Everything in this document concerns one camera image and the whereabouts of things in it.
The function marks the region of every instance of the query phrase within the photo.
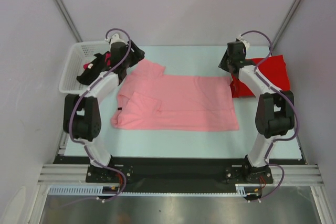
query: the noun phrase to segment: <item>white table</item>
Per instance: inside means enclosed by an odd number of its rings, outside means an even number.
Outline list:
[[[141,47],[148,60],[166,66],[166,74],[191,76],[223,76],[218,68],[226,47],[223,46],[155,46]],[[250,47],[247,58],[263,58],[267,47]],[[170,130],[120,130],[110,124],[117,109],[116,95],[111,92],[100,104],[102,128],[99,137],[112,156],[117,157],[185,157],[185,158],[243,158],[251,150],[257,130],[256,98],[235,98],[239,131],[192,132]],[[83,147],[68,141],[66,156],[87,156]],[[297,140],[277,143],[271,158],[301,159]]]

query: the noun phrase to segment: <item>white wall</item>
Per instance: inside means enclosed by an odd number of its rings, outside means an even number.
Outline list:
[[[0,216],[20,186],[27,209],[41,166],[56,151],[58,83],[73,43],[52,0],[0,0]]]
[[[294,0],[63,0],[83,40],[101,40],[112,27],[138,45],[226,45],[239,33],[274,38]],[[266,45],[262,36],[249,36]]]
[[[336,0],[303,0],[276,48],[284,54],[300,140],[308,161],[320,167],[336,206]]]

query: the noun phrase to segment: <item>red fabric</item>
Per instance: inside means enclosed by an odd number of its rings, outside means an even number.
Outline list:
[[[269,57],[264,63],[259,66],[259,70],[263,75],[274,85],[278,86],[282,90],[289,90],[290,84],[286,71],[286,64],[282,55]],[[262,58],[251,59],[255,64],[258,64]],[[230,84],[232,97],[247,97],[253,96],[252,91],[232,76],[233,81]]]

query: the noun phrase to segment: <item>laundry basket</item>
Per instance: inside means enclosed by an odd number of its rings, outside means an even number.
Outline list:
[[[76,77],[84,72],[84,64],[94,60],[94,54],[103,54],[109,49],[109,44],[106,41],[89,41],[74,44],[63,69],[59,91],[65,94],[81,94],[86,90],[88,86],[80,84]]]

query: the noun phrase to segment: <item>pink shirt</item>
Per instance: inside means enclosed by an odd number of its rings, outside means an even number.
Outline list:
[[[239,130],[229,77],[172,76],[142,60],[118,92],[111,119],[128,130]]]

